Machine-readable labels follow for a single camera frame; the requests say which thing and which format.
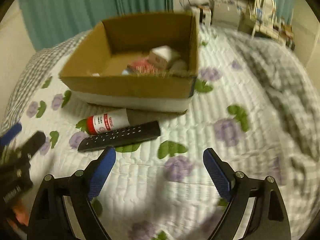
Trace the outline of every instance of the quilted bedspread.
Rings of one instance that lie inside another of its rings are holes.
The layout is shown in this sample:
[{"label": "quilted bedspread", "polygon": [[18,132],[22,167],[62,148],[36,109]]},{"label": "quilted bedspread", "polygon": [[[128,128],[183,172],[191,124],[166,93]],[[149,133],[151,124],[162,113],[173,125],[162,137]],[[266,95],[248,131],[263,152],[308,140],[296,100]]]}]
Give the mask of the quilted bedspread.
[{"label": "quilted bedspread", "polygon": [[[58,79],[84,36],[34,57],[7,108],[3,130],[19,118],[23,127],[16,146],[37,130],[46,134],[31,160],[35,186],[24,199],[28,210],[46,174],[70,176],[102,152],[79,153],[77,146],[88,136],[84,119],[109,108],[80,101]],[[113,239],[206,239],[224,210],[202,160],[212,147],[234,170],[276,179],[292,239],[298,239],[320,204],[318,94],[298,59],[273,41],[215,28],[199,36],[200,69],[189,110],[146,113],[159,121],[161,136],[116,149],[116,163],[92,206]],[[250,205],[235,239],[244,233]],[[84,239],[72,210],[69,215]]]}]

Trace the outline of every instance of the white object in box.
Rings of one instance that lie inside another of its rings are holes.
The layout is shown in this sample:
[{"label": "white object in box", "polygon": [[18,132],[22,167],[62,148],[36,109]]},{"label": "white object in box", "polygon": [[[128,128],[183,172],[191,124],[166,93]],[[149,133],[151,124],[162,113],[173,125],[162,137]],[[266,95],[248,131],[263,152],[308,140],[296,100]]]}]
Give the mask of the white object in box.
[{"label": "white object in box", "polygon": [[180,58],[180,53],[169,46],[161,46],[150,51],[149,62],[159,69],[169,69]]}]

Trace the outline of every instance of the gray checkered blanket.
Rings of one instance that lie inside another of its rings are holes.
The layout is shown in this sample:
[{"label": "gray checkered blanket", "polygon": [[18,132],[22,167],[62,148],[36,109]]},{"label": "gray checkered blanket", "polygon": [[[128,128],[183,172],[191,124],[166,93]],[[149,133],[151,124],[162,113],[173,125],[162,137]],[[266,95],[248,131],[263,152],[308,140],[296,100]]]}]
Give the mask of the gray checkered blanket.
[{"label": "gray checkered blanket", "polygon": [[[85,35],[32,57],[11,95],[2,132],[20,119],[48,73]],[[274,41],[218,28],[204,28],[200,37],[200,70],[189,115],[194,122],[203,120],[199,125],[206,118],[215,120],[215,139],[205,143],[210,142],[207,146],[234,169],[249,177],[264,179],[270,173],[276,178],[292,239],[298,239],[320,209],[319,96],[295,55]],[[194,112],[206,102],[216,112]],[[226,135],[226,125],[233,137]],[[184,143],[191,148],[191,143]]]}]

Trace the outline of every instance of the open box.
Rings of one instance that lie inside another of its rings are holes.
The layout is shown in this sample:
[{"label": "open box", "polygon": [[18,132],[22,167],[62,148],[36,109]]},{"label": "open box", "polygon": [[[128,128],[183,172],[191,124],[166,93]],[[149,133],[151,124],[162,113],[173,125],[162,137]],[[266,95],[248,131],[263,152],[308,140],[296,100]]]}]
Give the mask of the open box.
[{"label": "open box", "polygon": [[[198,73],[195,18],[176,13],[122,16],[98,23],[60,72],[60,79],[85,102],[131,109],[184,112]],[[188,63],[188,73],[122,75],[152,48],[168,45]]]}]

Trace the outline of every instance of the black remote control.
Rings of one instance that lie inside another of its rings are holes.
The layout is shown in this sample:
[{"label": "black remote control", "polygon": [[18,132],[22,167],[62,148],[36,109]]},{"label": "black remote control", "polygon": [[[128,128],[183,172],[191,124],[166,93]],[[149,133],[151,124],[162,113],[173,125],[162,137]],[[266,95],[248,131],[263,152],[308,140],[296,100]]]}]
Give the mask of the black remote control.
[{"label": "black remote control", "polygon": [[93,151],[107,146],[123,146],[155,139],[160,136],[158,121],[147,122],[137,126],[122,128],[82,140],[78,151]]}]

